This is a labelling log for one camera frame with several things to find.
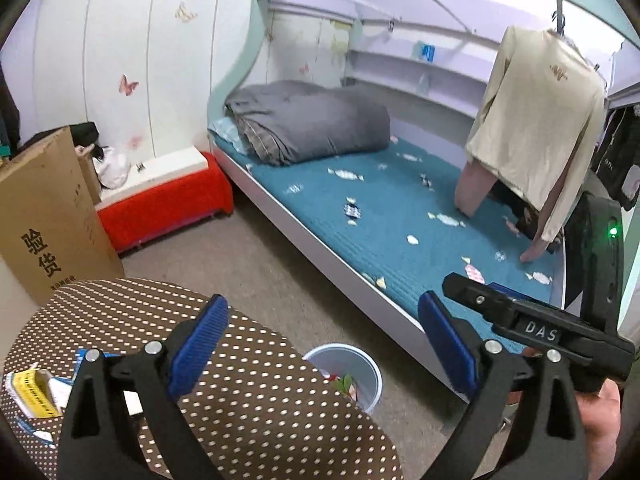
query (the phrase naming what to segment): gray blanket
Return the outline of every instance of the gray blanket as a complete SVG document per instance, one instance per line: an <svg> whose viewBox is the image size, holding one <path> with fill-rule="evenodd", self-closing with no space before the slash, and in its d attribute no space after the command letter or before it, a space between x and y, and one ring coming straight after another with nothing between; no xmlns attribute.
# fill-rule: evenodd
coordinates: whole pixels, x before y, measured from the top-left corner
<svg viewBox="0 0 640 480"><path fill-rule="evenodd" d="M226 105L260 160L274 166L372 152L389 144L386 107L354 87L279 81L239 89Z"/></svg>

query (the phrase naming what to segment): polka dot tablecloth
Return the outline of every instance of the polka dot tablecloth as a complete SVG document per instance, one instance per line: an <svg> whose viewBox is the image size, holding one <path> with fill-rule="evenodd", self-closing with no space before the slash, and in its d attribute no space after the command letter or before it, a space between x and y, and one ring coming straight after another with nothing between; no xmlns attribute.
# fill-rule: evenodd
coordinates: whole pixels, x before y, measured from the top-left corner
<svg viewBox="0 0 640 480"><path fill-rule="evenodd" d="M126 354L165 339L209 298L171 283L122 279L60 288L25 325L5 371L38 363L71 378L79 348ZM396 446L359 407L335 391L289 341L234 308L196 387L178 402L205 452L227 479L403 480ZM57 450L19 429L22 412L7 392L4 416L43 473L56 478ZM29 420L58 442L62 417ZM171 478L143 420L148 466Z"/></svg>

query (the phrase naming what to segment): blue bed sheet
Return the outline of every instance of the blue bed sheet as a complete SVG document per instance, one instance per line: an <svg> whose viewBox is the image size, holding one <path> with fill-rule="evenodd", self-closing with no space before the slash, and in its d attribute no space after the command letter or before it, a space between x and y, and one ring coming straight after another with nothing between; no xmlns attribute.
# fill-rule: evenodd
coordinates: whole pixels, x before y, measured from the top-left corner
<svg viewBox="0 0 640 480"><path fill-rule="evenodd" d="M402 139L381 152L282 168L241 155L219 138L216 143L242 167L249 165L253 177L353 269L372 283L384 278L384 294L414 318L418 298L433 289L453 316L468 320L483 339L497 338L512 352L524 348L495 335L476 312L444 298L442 280L450 272L474 272L473 266L486 283L548 302L551 284L545 277L552 276L553 256L520 263L529 240L507 228L505 218L514 218L506 206L484 200L471 219L457 211L458 168ZM361 212L356 225L345 215L348 198ZM462 224L451 225L451 219Z"/></svg>

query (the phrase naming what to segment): shirt sleeve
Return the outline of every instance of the shirt sleeve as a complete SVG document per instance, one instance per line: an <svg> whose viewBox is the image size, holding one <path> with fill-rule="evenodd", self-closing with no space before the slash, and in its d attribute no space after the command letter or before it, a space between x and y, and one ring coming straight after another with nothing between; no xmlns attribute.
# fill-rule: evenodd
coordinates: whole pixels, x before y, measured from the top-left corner
<svg viewBox="0 0 640 480"><path fill-rule="evenodd" d="M511 57L513 57L513 53L515 51L516 34L517 29L514 25L510 25L507 27L507 30L504 31L500 47L498 48L498 54L495 57L494 67L491 70L491 75L489 76L489 81L486 85L486 90L484 91L482 104L480 105L480 108L478 108L478 114L476 115L474 125L471 127L471 133L469 133L467 142L475 136L480 126L484 123L484 120L491 109L491 105L498 94L498 89L500 88L504 74L507 72Z"/></svg>
<svg viewBox="0 0 640 480"><path fill-rule="evenodd" d="M598 136L602 133L605 116L604 91L602 91L594 96L593 109L578 137L564 186L542 231L542 239L545 242L552 242L566 221L566 216L574 204L589 169L593 148Z"/></svg>

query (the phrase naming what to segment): beige shirt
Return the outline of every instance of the beige shirt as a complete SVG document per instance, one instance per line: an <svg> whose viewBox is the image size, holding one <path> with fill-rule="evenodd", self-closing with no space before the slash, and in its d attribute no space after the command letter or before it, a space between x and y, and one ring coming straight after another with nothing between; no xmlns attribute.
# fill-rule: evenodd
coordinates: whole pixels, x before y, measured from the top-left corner
<svg viewBox="0 0 640 480"><path fill-rule="evenodd" d="M552 32L508 27L466 150L541 210L572 152L564 187L542 233L566 221L604 122L604 83Z"/></svg>

